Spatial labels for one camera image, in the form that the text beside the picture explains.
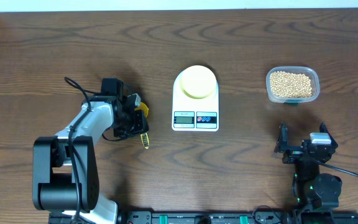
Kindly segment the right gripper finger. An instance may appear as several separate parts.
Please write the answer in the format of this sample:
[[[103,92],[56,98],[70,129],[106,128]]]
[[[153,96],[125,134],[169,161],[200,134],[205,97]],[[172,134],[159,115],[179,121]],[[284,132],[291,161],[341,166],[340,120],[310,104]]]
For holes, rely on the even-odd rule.
[[[287,137],[288,128],[285,123],[280,125],[280,134],[274,149],[274,152],[284,153],[288,147],[288,137]]]
[[[329,133],[329,131],[324,123],[320,124],[319,131],[320,131],[320,133],[325,133],[326,135],[328,135],[331,142],[334,142],[334,138],[331,136],[331,134]]]

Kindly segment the yellow measuring scoop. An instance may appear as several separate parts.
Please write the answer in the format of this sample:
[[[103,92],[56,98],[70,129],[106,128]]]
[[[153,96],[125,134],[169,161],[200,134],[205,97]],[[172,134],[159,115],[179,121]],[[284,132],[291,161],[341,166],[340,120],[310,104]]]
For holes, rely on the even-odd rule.
[[[138,107],[135,108],[136,111],[141,110],[144,112],[145,117],[147,118],[149,115],[149,108],[143,102],[140,103]],[[143,146],[148,149],[150,147],[150,139],[148,133],[143,133],[140,135],[142,139]]]

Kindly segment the pale yellow plastic bowl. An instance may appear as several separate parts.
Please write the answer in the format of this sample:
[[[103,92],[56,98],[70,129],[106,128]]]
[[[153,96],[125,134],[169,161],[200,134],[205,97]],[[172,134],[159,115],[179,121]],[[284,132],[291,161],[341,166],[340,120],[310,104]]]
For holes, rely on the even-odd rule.
[[[214,93],[217,87],[215,74],[208,67],[194,65],[180,74],[180,89],[188,97],[203,99]]]

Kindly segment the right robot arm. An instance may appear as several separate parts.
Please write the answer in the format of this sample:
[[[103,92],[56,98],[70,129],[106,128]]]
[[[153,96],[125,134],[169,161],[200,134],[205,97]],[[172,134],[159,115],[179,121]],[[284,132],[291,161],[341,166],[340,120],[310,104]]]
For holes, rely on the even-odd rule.
[[[330,212],[339,206],[342,180],[334,175],[320,173],[319,167],[332,158],[338,147],[325,124],[320,124],[317,133],[303,140],[300,146],[288,143],[288,128],[280,125],[280,134],[274,151],[282,153],[284,164],[293,164],[293,194],[299,208],[294,210],[293,219],[300,221],[303,213]]]

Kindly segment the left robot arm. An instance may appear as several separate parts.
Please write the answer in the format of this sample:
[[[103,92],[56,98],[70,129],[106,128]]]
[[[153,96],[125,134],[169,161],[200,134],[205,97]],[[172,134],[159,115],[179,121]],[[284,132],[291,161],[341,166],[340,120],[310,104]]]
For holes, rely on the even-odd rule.
[[[109,129],[115,142],[140,136],[149,147],[148,113],[138,94],[90,96],[67,127],[35,140],[32,201],[49,212],[49,223],[128,222],[127,213],[99,191],[94,147]]]

